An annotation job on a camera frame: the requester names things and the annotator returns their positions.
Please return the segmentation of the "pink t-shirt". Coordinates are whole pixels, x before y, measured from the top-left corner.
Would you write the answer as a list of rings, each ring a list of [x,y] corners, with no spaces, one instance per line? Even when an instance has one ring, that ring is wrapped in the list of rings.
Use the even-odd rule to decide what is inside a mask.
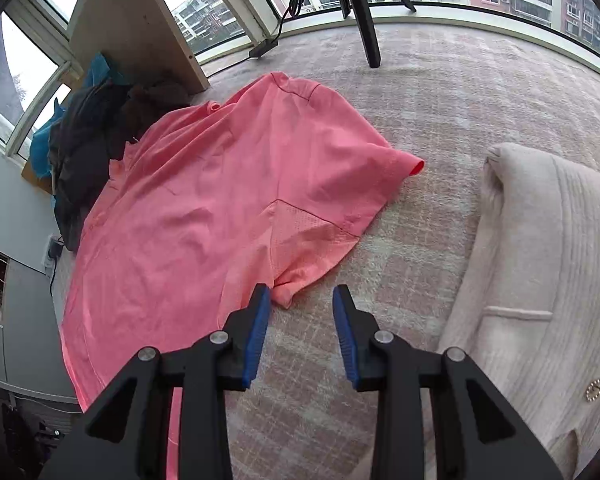
[[[60,329],[80,407],[140,348],[219,330],[257,284],[288,307],[422,168],[338,92],[279,72],[164,115],[84,221]]]

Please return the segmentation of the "cream knit cardigan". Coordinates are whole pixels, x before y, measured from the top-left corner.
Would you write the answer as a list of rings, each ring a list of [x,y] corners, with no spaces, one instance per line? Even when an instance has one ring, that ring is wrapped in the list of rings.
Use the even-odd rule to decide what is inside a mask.
[[[565,478],[585,470],[600,450],[600,172],[518,144],[488,149],[440,347],[471,356]]]

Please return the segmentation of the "white power strip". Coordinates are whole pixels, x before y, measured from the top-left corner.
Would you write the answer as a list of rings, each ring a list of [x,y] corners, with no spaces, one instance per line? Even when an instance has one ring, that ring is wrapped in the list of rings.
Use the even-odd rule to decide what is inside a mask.
[[[50,235],[48,237],[43,256],[43,266],[46,273],[50,273],[56,266],[63,249],[64,241],[60,235]]]

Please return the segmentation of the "black garment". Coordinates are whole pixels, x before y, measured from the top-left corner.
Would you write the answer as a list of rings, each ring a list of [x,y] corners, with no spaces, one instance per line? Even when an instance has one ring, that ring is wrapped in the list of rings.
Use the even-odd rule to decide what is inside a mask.
[[[122,159],[125,144],[133,139],[123,117],[131,89],[106,80],[79,90],[50,130],[54,215],[70,252],[80,246],[84,221],[109,179],[110,160]]]

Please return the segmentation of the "dark brown garment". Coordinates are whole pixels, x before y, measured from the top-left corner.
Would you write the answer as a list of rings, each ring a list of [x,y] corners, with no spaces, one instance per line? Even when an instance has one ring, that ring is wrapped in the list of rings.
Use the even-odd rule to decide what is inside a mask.
[[[107,131],[110,159],[121,160],[125,145],[142,140],[144,133],[165,114],[188,107],[190,94],[174,81],[158,81],[150,86],[134,84],[126,92],[125,101],[114,113]]]

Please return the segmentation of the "pink plaid tablecloth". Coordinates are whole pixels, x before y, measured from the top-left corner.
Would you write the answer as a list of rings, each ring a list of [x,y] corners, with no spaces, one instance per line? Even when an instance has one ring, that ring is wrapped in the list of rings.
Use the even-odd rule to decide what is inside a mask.
[[[238,479],[363,479],[377,398],[347,381],[332,289],[413,347],[440,338],[468,267],[481,216],[486,153],[513,143],[600,172],[600,75],[553,51],[492,32],[440,25],[378,27],[373,70],[352,28],[286,39],[260,61],[222,73],[192,106],[223,103],[279,72],[335,90],[393,147],[424,168],[354,248],[288,307],[273,301],[253,386],[227,398]]]

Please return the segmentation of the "blue garment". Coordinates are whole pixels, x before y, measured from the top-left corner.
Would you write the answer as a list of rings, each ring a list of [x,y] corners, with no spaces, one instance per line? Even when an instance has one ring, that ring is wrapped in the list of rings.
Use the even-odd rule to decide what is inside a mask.
[[[91,86],[97,86],[102,82],[110,80],[114,84],[129,84],[121,74],[116,70],[113,70],[107,59],[99,54],[92,61],[91,67],[87,72],[86,83],[79,90],[88,88]],[[32,159],[32,167],[34,173],[39,178],[49,177],[52,180],[52,170],[50,169],[50,161],[48,160],[48,140],[50,140],[50,130],[54,125],[60,123],[62,116],[68,107],[69,100],[79,90],[73,91],[68,96],[68,101],[65,105],[59,103],[54,104],[54,112],[52,118],[46,124],[38,130],[34,136],[30,147],[30,157]],[[53,197],[54,197],[54,185],[52,180]]]

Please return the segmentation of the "wooden board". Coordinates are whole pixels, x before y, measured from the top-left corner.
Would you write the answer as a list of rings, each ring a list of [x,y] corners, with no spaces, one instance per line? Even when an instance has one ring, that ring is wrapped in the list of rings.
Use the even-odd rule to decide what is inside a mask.
[[[100,53],[138,84],[170,79],[190,94],[209,88],[164,0],[78,0],[68,37],[82,70]]]

